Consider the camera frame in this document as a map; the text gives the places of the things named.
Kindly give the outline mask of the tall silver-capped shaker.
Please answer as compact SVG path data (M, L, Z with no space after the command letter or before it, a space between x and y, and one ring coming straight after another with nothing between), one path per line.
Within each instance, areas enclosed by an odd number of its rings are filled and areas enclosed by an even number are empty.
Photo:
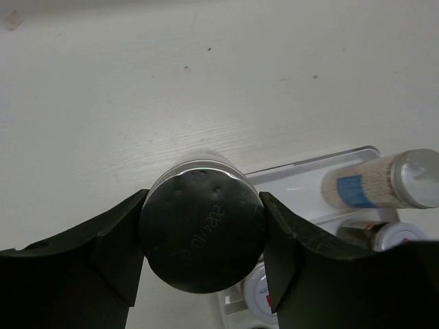
M438 152L412 149L334 169L321 193L335 208L437 208Z
M244 279L267 237L263 203L249 179L220 153L181 156L152 185L139 241L151 270L189 293L214 293Z

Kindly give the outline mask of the short white-lid jar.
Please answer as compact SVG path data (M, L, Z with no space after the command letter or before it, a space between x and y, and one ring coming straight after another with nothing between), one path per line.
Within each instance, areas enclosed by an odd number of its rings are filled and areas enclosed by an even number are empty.
M337 236L347 243L366 250L382 252L406 241L426 241L426 234L409 223L365 221L351 219L337 230Z
M263 261L241 281L241 295L250 312L267 325L278 325L277 314L272 311L268 279Z

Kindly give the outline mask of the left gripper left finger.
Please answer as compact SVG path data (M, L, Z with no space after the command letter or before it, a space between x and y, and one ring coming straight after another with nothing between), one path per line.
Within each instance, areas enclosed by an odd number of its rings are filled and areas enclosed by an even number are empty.
M125 328L143 265L140 190L24 249L1 251L2 328Z

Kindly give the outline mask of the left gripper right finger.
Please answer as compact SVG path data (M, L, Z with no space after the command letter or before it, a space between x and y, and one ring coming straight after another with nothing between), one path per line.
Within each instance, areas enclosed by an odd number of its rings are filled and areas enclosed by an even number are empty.
M438 242L384 252L351 245L260 194L263 258L281 328L437 328Z

